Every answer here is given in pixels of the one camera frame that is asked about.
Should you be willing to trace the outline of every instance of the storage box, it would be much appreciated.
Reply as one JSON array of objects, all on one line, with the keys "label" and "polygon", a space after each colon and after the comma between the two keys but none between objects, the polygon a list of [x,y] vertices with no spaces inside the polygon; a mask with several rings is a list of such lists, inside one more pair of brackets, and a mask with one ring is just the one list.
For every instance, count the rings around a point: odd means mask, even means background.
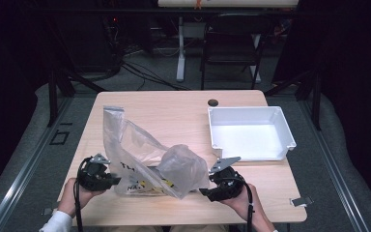
[{"label": "storage box", "polygon": [[209,107],[213,153],[241,161],[283,160],[297,144],[279,106]]}]

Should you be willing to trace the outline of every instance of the hand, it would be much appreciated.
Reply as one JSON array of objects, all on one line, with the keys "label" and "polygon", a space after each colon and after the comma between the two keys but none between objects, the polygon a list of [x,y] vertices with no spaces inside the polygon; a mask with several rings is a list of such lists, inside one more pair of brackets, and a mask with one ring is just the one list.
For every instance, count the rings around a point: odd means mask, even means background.
[{"label": "hand", "polygon": [[[252,192],[252,201],[254,204],[254,211],[255,211],[255,213],[253,213],[253,216],[252,216],[252,226],[258,232],[274,231],[275,227],[273,227],[273,224],[267,218],[264,212],[264,209],[261,205],[260,198],[258,197],[257,188],[251,184],[248,184],[248,185]],[[249,201],[248,201],[248,192],[245,186],[243,186],[243,191],[237,197],[223,200],[220,202],[222,204],[225,204],[231,207],[233,210],[236,211],[236,213],[242,219],[247,220]]]},{"label": "hand", "polygon": [[[62,199],[60,200],[58,210],[62,211],[70,215],[72,218],[75,216],[75,206],[74,206],[74,194],[73,194],[73,187],[74,182],[76,181],[75,178],[70,178],[65,184]],[[104,193],[104,191],[89,191],[84,187],[79,187],[79,199],[80,199],[80,207],[83,209],[87,203],[97,195]]]}]

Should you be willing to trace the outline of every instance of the plastic bag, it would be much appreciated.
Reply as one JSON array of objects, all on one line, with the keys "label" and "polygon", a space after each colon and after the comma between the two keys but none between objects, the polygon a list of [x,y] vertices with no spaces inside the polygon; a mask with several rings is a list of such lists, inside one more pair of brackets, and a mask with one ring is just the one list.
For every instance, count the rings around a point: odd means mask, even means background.
[{"label": "plastic bag", "polygon": [[103,143],[112,175],[121,177],[115,191],[133,195],[171,195],[184,198],[190,191],[209,187],[206,162],[186,145],[171,148],[124,119],[124,109],[103,110]]}]

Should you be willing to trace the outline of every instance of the table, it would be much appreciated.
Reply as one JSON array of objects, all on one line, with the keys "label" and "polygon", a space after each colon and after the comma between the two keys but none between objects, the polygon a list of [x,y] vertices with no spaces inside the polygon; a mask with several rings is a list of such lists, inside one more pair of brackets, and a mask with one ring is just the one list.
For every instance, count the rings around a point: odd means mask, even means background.
[{"label": "table", "polygon": [[[219,106],[267,105],[264,94],[256,90],[98,94],[65,181],[75,177],[83,159],[98,152],[104,154],[104,105],[122,106],[126,119],[149,132],[161,144],[167,147],[185,144],[211,167],[216,157],[211,150],[209,99],[218,100]],[[300,222],[306,219],[303,207],[290,204],[289,199],[300,197],[300,193],[286,159],[237,163],[233,167],[257,187],[265,212],[272,222]],[[244,223],[231,208],[211,202],[200,192],[190,193],[179,200],[171,196],[118,196],[112,189],[89,202],[82,211],[82,218],[86,226]]]},{"label": "table", "polygon": [[[195,8],[197,0],[158,0],[158,6],[164,8]],[[294,8],[299,0],[201,0],[202,8]],[[183,17],[179,17],[179,63],[177,65],[177,81],[185,79],[185,50],[184,37],[185,25]],[[249,67],[252,74],[255,73],[255,66]],[[256,82],[261,82],[260,75],[257,75]]]}]

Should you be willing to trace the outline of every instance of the white sleeve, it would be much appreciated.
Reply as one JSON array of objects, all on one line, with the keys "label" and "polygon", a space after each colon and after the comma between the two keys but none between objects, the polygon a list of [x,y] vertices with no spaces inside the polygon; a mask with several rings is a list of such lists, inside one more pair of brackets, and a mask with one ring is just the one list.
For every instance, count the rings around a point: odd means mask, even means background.
[{"label": "white sleeve", "polygon": [[56,211],[39,232],[68,232],[71,229],[71,216]]}]

